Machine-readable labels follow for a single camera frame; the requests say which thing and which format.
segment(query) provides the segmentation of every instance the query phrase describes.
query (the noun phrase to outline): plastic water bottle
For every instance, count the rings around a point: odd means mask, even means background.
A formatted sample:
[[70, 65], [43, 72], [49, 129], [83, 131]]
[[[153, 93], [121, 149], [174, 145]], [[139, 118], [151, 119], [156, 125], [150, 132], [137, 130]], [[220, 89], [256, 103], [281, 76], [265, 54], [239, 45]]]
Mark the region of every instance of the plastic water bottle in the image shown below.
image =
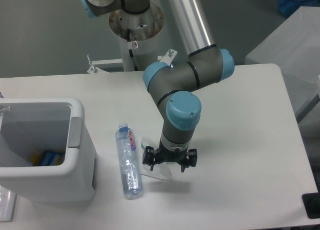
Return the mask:
[[128, 124], [119, 125], [115, 133], [118, 149], [119, 165], [123, 185], [123, 193], [127, 199], [135, 199], [142, 195], [143, 186], [136, 152], [136, 143], [132, 129]]

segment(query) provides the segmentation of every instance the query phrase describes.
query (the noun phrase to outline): white bin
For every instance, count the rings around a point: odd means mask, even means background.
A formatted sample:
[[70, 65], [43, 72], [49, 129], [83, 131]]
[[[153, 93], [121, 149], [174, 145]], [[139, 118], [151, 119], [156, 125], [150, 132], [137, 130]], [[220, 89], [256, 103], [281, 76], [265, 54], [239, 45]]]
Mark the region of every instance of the white bin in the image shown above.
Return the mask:
[[[58, 166], [33, 154], [65, 151]], [[0, 185], [37, 202], [92, 199], [97, 153], [82, 103], [73, 98], [0, 99]]]

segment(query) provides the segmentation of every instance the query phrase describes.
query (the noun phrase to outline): bottle label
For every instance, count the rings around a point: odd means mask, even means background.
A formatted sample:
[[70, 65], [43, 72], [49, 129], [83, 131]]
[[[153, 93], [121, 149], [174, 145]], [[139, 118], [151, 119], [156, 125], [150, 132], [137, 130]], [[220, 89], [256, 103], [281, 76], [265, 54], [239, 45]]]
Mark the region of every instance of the bottle label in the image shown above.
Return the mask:
[[135, 151], [136, 150], [136, 143], [135, 143], [134, 133], [132, 131], [129, 131], [128, 133], [129, 133], [131, 151]]

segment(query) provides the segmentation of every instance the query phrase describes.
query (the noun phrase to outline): gray floor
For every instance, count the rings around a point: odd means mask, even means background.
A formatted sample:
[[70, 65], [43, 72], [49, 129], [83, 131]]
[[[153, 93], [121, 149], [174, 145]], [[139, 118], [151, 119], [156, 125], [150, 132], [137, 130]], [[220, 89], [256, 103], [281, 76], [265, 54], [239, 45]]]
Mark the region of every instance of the gray floor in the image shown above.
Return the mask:
[[[158, 54], [169, 48], [186, 59], [168, 0], [152, 0], [166, 17]], [[277, 0], [201, 0], [220, 48], [236, 64], [284, 20]], [[90, 19], [80, 0], [0, 0], [0, 77], [85, 73], [93, 60], [120, 58], [109, 16]]]

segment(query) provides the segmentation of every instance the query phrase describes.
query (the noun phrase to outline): white table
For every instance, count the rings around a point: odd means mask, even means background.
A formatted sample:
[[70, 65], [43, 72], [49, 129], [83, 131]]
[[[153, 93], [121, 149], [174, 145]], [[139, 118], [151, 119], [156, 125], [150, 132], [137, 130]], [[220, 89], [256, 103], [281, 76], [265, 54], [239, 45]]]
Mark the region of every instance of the white table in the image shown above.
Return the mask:
[[257, 229], [320, 223], [301, 195], [316, 192], [286, 87], [276, 65], [238, 66], [198, 90], [202, 113], [190, 147], [194, 168], [172, 180], [143, 177], [144, 196], [122, 192], [115, 131], [127, 122], [158, 142], [162, 118], [142, 72], [0, 79], [4, 97], [77, 97], [99, 155], [96, 196], [87, 203], [39, 204], [19, 197], [1, 229]]

